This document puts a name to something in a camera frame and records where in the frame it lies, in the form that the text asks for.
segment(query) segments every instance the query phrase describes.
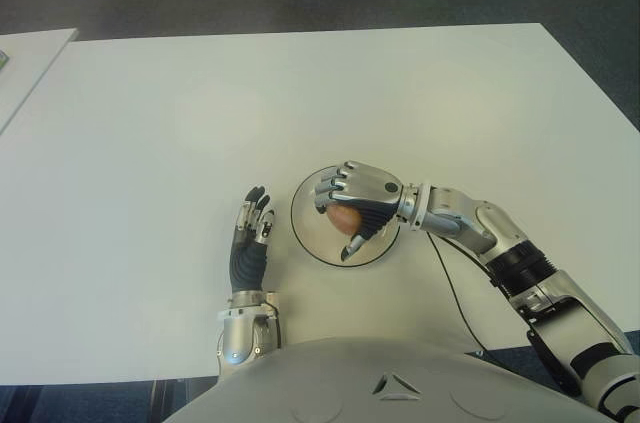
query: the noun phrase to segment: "robot forearm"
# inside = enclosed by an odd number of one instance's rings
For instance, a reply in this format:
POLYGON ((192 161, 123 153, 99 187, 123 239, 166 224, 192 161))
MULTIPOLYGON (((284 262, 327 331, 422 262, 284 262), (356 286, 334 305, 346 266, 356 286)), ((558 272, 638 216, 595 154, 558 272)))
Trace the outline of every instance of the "robot forearm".
POLYGON ((618 421, 640 412, 640 358, 567 273, 556 270, 496 205, 450 188, 415 190, 403 191, 405 211, 399 216, 412 228, 449 237, 476 253, 529 325, 529 341, 563 390, 584 394, 589 405, 618 421))
POLYGON ((363 218, 343 259, 394 215, 412 230, 457 241, 478 256, 527 322, 529 340, 565 391, 584 393, 591 406, 619 421, 638 417, 640 358, 616 324, 502 209, 452 188, 405 186, 354 161, 329 169, 316 187, 318 211, 334 203, 357 209, 363 218))

